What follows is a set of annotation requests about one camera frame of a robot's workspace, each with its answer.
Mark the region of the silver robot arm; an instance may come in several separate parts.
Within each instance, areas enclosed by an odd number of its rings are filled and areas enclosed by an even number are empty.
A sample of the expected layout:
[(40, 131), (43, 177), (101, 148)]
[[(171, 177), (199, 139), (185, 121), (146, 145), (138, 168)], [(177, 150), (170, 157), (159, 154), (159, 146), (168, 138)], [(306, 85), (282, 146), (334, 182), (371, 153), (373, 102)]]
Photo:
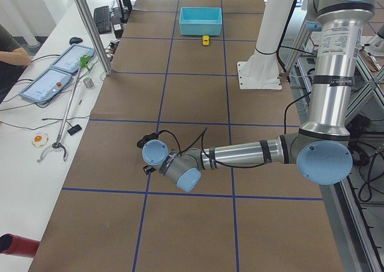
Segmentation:
[(185, 192), (194, 188), (203, 170), (250, 169), (272, 162), (295, 164), (306, 179), (320, 185), (345, 179), (352, 169), (346, 112), (362, 29), (374, 15), (375, 1), (308, 0), (307, 17), (319, 24), (321, 33), (307, 119), (297, 133), (184, 152), (168, 149), (150, 134), (137, 144), (146, 162), (144, 172), (158, 171)]

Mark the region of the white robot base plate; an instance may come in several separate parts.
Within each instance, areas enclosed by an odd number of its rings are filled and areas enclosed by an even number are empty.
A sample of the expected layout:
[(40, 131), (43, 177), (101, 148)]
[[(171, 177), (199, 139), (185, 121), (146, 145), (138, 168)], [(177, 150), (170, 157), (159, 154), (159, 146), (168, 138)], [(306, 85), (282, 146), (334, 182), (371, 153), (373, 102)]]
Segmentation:
[(237, 63), (240, 89), (282, 89), (276, 61)]

